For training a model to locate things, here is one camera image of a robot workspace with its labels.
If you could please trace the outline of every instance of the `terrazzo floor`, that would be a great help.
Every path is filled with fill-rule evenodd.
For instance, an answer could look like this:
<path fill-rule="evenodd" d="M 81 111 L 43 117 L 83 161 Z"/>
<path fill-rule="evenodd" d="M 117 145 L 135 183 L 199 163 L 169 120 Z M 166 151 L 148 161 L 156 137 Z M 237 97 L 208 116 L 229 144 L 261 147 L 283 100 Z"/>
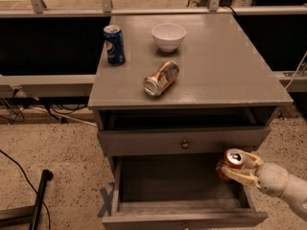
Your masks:
<path fill-rule="evenodd" d="M 277 163 L 307 180 L 306 120 L 294 105 L 281 110 L 282 117 L 272 121 L 271 133 L 255 153 L 266 162 Z M 105 188 L 109 193 L 114 179 L 100 149 L 96 127 L 80 123 L 56 124 L 48 116 L 29 117 L 26 115 L 25 124 L 7 125 L 0 121 L 0 149 L 20 163 L 36 188 L 43 169 L 54 174 L 45 195 L 51 229 L 105 229 L 101 219 L 105 203 L 101 190 Z M 1 210 L 34 205 L 35 194 L 21 171 L 2 154 L 0 178 Z M 298 218 L 282 200 L 262 195 L 255 188 L 249 191 L 256 210 L 268 212 L 269 218 L 255 228 L 240 229 L 307 229 L 307 222 Z M 1 229 L 28 228 L 29 224 L 21 224 Z M 38 229 L 48 229 L 44 208 Z"/>

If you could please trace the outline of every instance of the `closed drawer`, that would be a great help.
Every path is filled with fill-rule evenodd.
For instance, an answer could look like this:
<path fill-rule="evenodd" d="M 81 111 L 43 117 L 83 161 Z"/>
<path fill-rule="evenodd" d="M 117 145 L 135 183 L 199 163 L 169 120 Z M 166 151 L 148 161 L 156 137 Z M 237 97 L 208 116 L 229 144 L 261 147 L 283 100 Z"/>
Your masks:
<path fill-rule="evenodd" d="M 256 149 L 269 132 L 268 126 L 101 130 L 98 138 L 105 155 L 124 156 Z"/>
<path fill-rule="evenodd" d="M 220 153 L 118 158 L 107 230 L 251 227 L 256 212 L 244 187 L 215 173 Z"/>

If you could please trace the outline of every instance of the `blue soda can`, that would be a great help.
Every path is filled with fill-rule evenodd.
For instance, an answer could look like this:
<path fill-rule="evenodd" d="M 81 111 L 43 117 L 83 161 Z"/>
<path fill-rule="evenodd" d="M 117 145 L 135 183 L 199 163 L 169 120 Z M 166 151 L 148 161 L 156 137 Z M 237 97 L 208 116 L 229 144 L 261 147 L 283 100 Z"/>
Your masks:
<path fill-rule="evenodd" d="M 125 62 L 123 32 L 119 26 L 109 25 L 104 27 L 104 37 L 107 51 L 107 61 L 112 65 Z"/>

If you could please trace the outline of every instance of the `drawer knob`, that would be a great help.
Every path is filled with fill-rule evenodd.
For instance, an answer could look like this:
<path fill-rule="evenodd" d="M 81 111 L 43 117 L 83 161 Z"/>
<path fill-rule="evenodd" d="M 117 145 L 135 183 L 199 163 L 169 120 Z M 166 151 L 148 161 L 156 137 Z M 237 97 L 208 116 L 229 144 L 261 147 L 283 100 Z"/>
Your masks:
<path fill-rule="evenodd" d="M 187 149 L 190 148 L 190 144 L 188 143 L 187 140 L 183 140 L 183 141 L 181 142 L 181 147 L 182 147 L 183 149 L 187 150 Z"/>

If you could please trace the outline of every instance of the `white bowl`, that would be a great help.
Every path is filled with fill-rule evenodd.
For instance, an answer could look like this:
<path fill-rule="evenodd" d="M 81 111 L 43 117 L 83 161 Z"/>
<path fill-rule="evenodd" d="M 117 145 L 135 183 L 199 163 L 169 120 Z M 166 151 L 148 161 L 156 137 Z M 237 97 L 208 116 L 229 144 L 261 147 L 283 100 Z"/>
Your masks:
<path fill-rule="evenodd" d="M 153 40 L 162 51 L 172 52 L 183 41 L 186 31 L 176 24 L 160 24 L 152 29 Z"/>

